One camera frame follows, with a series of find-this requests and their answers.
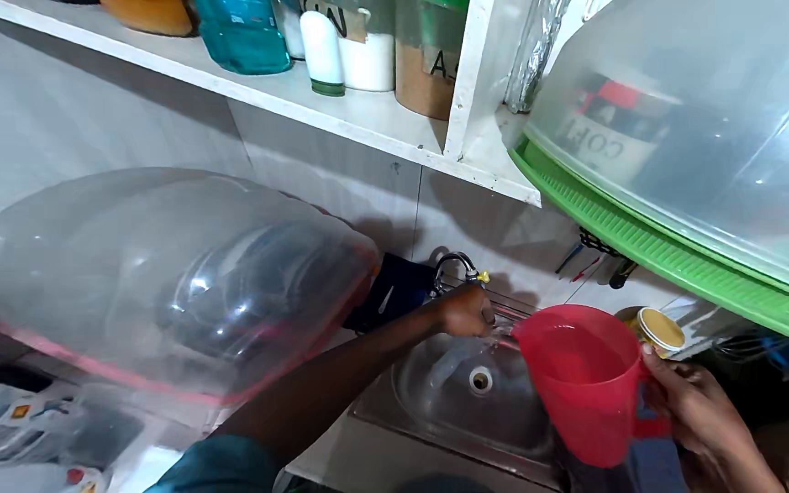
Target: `blue bottle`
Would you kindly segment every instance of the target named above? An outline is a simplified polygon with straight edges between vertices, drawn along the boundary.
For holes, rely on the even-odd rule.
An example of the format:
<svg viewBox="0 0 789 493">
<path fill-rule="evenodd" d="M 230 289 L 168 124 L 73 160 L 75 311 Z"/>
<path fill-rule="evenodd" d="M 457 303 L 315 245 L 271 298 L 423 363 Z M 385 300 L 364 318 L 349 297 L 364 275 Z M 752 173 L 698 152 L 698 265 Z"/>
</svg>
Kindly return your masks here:
<svg viewBox="0 0 789 493">
<path fill-rule="evenodd" d="M 209 55 L 230 72 L 280 73 L 291 68 L 270 0 L 196 0 Z"/>
</svg>

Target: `green bottle cap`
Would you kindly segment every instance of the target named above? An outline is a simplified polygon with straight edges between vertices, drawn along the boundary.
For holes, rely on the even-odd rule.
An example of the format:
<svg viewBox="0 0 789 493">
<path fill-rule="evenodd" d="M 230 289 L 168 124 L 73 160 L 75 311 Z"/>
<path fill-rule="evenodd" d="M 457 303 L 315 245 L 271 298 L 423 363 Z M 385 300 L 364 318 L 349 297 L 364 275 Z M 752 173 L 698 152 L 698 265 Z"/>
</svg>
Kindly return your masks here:
<svg viewBox="0 0 789 493">
<path fill-rule="evenodd" d="M 312 90 L 318 94 L 332 95 L 334 97 L 345 95 L 345 84 L 343 83 L 323 83 L 322 81 L 317 81 L 315 79 L 310 79 L 310 81 L 312 82 Z"/>
</svg>

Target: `white bottle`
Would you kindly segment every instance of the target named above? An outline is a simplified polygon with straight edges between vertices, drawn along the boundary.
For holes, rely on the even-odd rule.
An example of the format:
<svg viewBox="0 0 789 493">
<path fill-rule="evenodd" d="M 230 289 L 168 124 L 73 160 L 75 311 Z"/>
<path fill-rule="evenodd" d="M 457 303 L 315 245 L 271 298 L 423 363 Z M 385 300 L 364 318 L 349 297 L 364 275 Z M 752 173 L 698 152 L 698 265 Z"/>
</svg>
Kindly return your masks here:
<svg viewBox="0 0 789 493">
<path fill-rule="evenodd" d="M 324 14 L 307 10 L 300 16 L 300 32 L 312 90 L 322 95 L 345 95 L 337 28 Z"/>
</svg>

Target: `faucet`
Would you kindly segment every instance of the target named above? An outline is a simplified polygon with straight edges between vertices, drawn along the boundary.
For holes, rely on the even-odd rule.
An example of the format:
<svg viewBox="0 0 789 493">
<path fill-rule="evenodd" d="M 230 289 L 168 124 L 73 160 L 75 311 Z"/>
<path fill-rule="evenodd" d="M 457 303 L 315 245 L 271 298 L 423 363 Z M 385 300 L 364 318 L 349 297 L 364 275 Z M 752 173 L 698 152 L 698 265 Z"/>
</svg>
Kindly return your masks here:
<svg viewBox="0 0 789 493">
<path fill-rule="evenodd" d="M 471 262 L 471 258 L 464 252 L 447 252 L 437 261 L 437 269 L 434 273 L 434 287 L 431 293 L 429 293 L 431 297 L 439 297 L 446 292 L 444 290 L 444 284 L 440 280 L 440 275 L 443 274 L 444 264 L 449 261 L 459 261 L 465 266 L 465 283 L 477 284 L 482 288 L 486 287 L 486 283 L 489 282 L 488 271 L 484 270 L 483 272 L 477 272 L 477 268 L 473 265 L 473 262 Z"/>
</svg>

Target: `sink drain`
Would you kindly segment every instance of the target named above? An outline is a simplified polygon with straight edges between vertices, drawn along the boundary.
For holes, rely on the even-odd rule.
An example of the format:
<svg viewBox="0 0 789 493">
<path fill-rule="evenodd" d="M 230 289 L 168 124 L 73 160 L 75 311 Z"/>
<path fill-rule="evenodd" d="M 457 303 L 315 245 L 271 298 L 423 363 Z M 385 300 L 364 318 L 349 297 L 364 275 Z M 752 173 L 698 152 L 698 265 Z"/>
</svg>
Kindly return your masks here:
<svg viewBox="0 0 789 493">
<path fill-rule="evenodd" d="M 476 367 L 471 372 L 468 384 L 476 394 L 485 394 L 492 389 L 492 373 L 487 367 Z"/>
</svg>

